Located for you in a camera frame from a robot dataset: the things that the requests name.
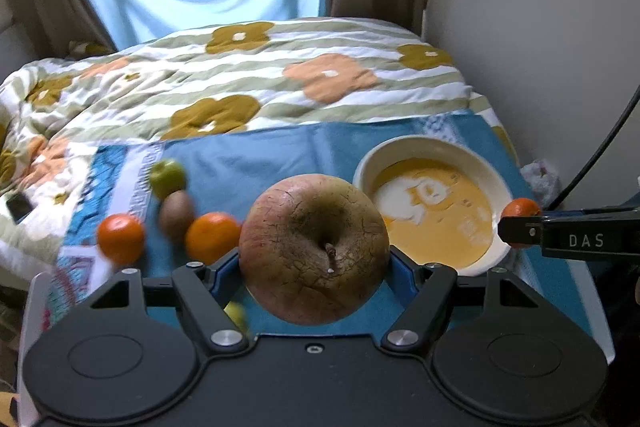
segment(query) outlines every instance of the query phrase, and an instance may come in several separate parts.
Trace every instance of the metal screw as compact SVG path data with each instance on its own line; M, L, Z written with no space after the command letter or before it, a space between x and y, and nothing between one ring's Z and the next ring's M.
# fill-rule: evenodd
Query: metal screw
M242 342L242 333L236 330L220 330L211 335L211 342L217 346L230 347Z
M319 355L324 351L324 347L320 344L309 344L306 346L306 352L311 353L312 355Z
M419 338L418 333L412 330L395 330L386 336L386 339L394 346L411 346Z

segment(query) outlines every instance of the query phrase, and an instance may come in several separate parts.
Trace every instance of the soup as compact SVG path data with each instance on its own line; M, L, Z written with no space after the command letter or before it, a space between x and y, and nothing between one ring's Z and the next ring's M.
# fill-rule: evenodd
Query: soup
M480 259L494 240L486 196L446 163L412 158L391 165L376 178L372 199L391 244L417 264L461 269Z

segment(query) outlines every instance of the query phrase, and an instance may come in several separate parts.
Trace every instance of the brown flower pattern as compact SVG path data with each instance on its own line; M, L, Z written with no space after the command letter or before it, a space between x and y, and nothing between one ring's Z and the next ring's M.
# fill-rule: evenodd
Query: brown flower pattern
M244 125L260 110L260 103L252 96L233 94L221 100L203 98L174 112L171 128L164 140L195 138L209 134L223 134L244 130Z
M354 58L338 53L320 55L301 64L290 64L284 76L302 82L311 100L334 103L358 89L375 86L375 73L363 68Z
M272 22L223 26L213 32L206 51L209 54L217 54L234 50L256 50L271 40L267 31L274 26Z
M66 200L69 199L69 194L66 192L60 192L60 194L56 194L53 198L53 204L65 204Z
M406 44L400 46L398 51L402 54L400 63L412 70L423 71L438 66L453 66L453 60L446 51L428 44Z
M74 60L82 60L88 57L102 57L113 53L113 50L103 44L86 41L69 42L69 55Z
M0 151L0 188L6 188L15 174L15 155L9 149Z
M33 107L49 107L60 101L62 90L69 87L71 82L70 74L39 80L27 95L27 102L31 102Z

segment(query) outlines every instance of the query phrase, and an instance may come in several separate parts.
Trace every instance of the floral comforter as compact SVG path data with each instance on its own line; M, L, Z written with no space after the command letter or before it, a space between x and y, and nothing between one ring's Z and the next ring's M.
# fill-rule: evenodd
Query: floral comforter
M106 57L32 62L0 87L0 283L24 286L55 264L98 142L468 108L510 147L446 52L376 20L207 27ZM15 189L35 206L18 225L4 204Z

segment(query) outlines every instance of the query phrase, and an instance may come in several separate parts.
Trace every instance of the mandarin orange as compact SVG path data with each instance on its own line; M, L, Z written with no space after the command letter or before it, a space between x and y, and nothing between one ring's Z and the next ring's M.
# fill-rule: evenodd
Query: mandarin orange
M135 263L145 251L145 227L129 214L105 217L96 239L104 256L120 266Z
M184 247L192 259L213 264L238 246L240 229L234 216L210 212L193 221L184 237Z
M511 201L500 217L531 217L540 214L540 206L533 200L528 198L517 198ZM511 248L529 248L530 245L520 245L516 243L508 243Z

